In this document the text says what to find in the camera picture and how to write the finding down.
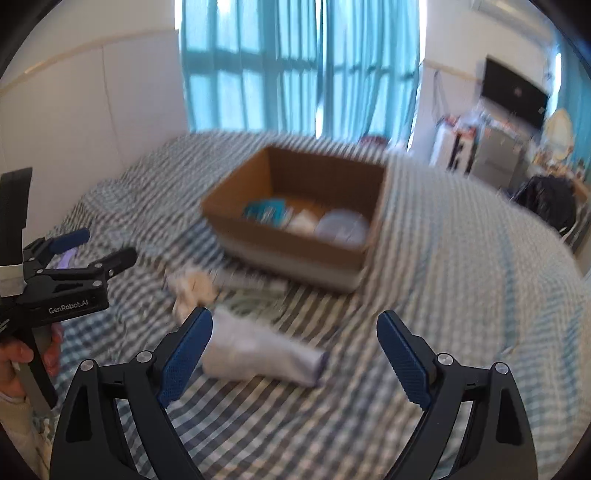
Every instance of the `blue gripper pad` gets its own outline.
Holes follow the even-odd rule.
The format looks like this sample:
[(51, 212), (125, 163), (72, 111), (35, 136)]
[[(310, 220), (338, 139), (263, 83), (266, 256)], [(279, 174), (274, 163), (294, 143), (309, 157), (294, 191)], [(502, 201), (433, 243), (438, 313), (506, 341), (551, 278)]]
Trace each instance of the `blue gripper pad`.
[(88, 228), (81, 228), (75, 232), (67, 233), (54, 238), (49, 246), (49, 251), (54, 255), (60, 255), (69, 249), (79, 247), (90, 240)]
[(427, 371), (387, 313), (378, 317), (378, 340), (408, 399), (427, 410), (431, 404)]
[(182, 338), (162, 369), (158, 402), (164, 408), (183, 395), (212, 332), (212, 314), (206, 309), (195, 309), (178, 332), (172, 334)]

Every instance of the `bed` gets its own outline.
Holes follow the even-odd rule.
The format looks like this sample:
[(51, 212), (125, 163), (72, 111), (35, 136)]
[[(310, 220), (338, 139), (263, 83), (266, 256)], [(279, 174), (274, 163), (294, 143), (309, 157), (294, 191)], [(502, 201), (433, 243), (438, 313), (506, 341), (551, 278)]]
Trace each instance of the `bed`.
[[(123, 245), (136, 266), (109, 284), (111, 308), (65, 325), (63, 401), (78, 364), (130, 360), (176, 328), (165, 275), (226, 257), (200, 216), (201, 196), (265, 145), (388, 164), (392, 188), (368, 275), (351, 295), (291, 283), (277, 331), (330, 351), (315, 389), (256, 378), (226, 382), (198, 367), (168, 415), (206, 478), (381, 480), (421, 410), (410, 404), (375, 334), (394, 309), (436, 352), (489, 368), (506, 362), (530, 420), (540, 479), (550, 479), (591, 421), (591, 287), (557, 234), (484, 185), (418, 166), (403, 153), (284, 134), (205, 132), (140, 159), (87, 192), (55, 233), (87, 226), (75, 266)], [(154, 473), (129, 406), (119, 405), (138, 471)], [(453, 463), (463, 408), (438, 476)]]

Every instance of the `rolled white towel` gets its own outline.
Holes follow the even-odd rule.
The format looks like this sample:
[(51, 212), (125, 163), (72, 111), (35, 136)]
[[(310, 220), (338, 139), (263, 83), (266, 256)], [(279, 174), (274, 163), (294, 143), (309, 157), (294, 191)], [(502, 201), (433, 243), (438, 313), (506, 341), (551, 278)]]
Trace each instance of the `rolled white towel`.
[(201, 357), (208, 377), (248, 381), (258, 375), (316, 387), (328, 353), (290, 339), (219, 306), (213, 333)]

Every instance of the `purple object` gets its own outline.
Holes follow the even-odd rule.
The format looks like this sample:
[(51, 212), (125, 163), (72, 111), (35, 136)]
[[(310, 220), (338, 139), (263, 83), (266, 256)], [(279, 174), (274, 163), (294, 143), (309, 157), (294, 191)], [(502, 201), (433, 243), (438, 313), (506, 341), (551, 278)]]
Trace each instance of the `purple object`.
[(70, 260), (74, 258), (74, 255), (76, 255), (77, 251), (78, 247), (70, 248), (68, 251), (66, 251), (66, 253), (64, 253), (64, 256), (60, 259), (60, 262), (57, 264), (57, 268), (59, 270), (68, 268), (70, 266)]

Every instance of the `white sleeve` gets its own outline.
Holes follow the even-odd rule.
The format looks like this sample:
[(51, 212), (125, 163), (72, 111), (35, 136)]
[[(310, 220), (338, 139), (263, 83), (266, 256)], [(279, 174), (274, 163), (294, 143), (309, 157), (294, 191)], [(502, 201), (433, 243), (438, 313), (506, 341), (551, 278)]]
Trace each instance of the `white sleeve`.
[(11, 398), (0, 393), (0, 422), (27, 465), (39, 476), (41, 462), (31, 405), (23, 398)]

